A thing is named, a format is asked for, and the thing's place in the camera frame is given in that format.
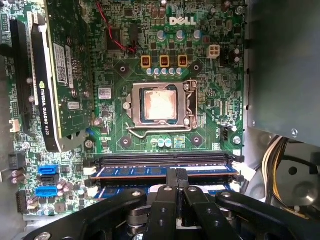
label sticker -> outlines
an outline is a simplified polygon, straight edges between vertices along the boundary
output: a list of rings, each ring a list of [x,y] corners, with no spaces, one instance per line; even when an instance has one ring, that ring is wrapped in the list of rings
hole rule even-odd
[[[56,67],[56,77],[59,83],[67,84],[67,69],[66,69],[66,56],[65,49],[62,46],[53,44],[54,46],[54,59]]]
[[[74,75],[72,72],[72,60],[71,60],[71,49],[69,46],[65,46],[65,55],[66,55],[66,66],[68,68],[68,79],[69,79],[69,88],[74,89]]]
[[[78,101],[68,102],[68,110],[69,111],[74,111],[74,110],[79,110],[79,109],[80,109],[80,102],[78,102]]]
[[[111,88],[99,88],[98,97],[99,99],[111,99]]]

white connector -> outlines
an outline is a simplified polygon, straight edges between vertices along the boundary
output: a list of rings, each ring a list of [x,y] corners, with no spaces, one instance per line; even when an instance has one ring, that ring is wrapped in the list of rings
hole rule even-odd
[[[217,59],[220,56],[220,45],[210,45],[206,49],[207,59]]]

metal panel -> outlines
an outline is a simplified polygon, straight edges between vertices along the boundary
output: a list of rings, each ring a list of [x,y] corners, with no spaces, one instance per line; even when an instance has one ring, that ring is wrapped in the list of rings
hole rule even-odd
[[[249,126],[320,146],[320,1],[250,8]]]

mounting screw hole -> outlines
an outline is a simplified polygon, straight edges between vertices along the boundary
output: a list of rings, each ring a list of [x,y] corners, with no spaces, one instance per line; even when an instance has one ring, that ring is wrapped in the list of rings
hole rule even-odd
[[[289,168],[289,174],[291,176],[296,175],[297,172],[298,172],[298,169],[296,167],[292,166],[292,167]]]

green circuit board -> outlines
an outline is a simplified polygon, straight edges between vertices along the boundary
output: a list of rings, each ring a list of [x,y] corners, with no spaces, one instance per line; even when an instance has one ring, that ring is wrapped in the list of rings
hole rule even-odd
[[[241,155],[242,144],[235,144],[234,137],[243,137],[243,91],[244,91],[244,13],[237,13],[237,8],[244,4],[243,0],[234,0],[229,9],[225,9],[224,1],[207,0],[205,2],[170,1],[165,7],[164,17],[160,16],[159,1],[101,1],[101,7],[108,18],[112,33],[124,46],[130,46],[130,28],[132,24],[138,28],[138,43],[136,53],[120,50],[116,47],[106,31],[107,25],[97,9],[94,1],[82,0],[26,0],[5,1],[0,12],[2,43],[11,45],[10,19],[17,19],[30,29],[28,14],[38,13],[42,16],[51,15],[50,27],[53,35],[52,44],[56,43],[66,51],[68,41],[72,39],[71,55],[81,59],[81,69],[77,76],[88,88],[93,80],[94,108],[93,117],[90,114],[90,103],[83,109],[86,111],[86,124],[93,125],[96,119],[101,120],[99,126],[87,130],[85,142],[76,149],[64,153],[46,151],[39,110],[33,106],[31,120],[32,136],[22,131],[14,135],[15,151],[25,151],[27,159],[26,182],[19,184],[20,190],[26,191],[29,198],[39,186],[38,166],[58,164],[61,178],[75,186],[83,186],[88,178],[83,173],[83,161],[99,154],[132,154],[132,153],[181,153],[191,151],[228,151]],[[172,20],[179,23],[170,24]],[[70,28],[75,22],[83,26]],[[177,31],[183,30],[183,39],[177,39]],[[200,39],[195,40],[194,32],[200,30]],[[158,32],[163,31],[165,40],[159,40]],[[211,45],[220,46],[220,56],[217,59],[207,58],[207,49]],[[84,58],[88,51],[89,59]],[[235,62],[234,52],[239,51]],[[150,56],[152,74],[147,68],[142,68],[141,56]],[[155,75],[155,70],[161,72],[160,56],[168,56],[169,67],[175,74]],[[179,56],[187,56],[187,66],[179,70]],[[68,59],[65,59],[65,71],[69,77]],[[18,95],[14,62],[5,58],[5,68],[10,100],[10,114],[13,120],[20,120],[18,112]],[[183,83],[187,80],[197,82],[197,124],[190,132],[181,133],[149,133],[144,138],[136,137],[127,128],[134,126],[133,120],[124,109],[128,95],[132,93],[134,84],[140,83]],[[70,97],[68,84],[61,85],[57,96],[63,100]],[[221,126],[232,125],[233,131],[227,139],[221,136]],[[65,124],[66,136],[77,129]],[[134,129],[138,135],[143,135],[148,129]],[[123,146],[122,140],[130,139],[130,146]],[[159,140],[170,139],[170,147],[160,147]],[[54,209],[54,214],[70,214],[95,203],[92,198],[82,198],[77,191],[63,197],[47,199],[36,209],[29,209],[26,215],[35,216],[39,210]]]

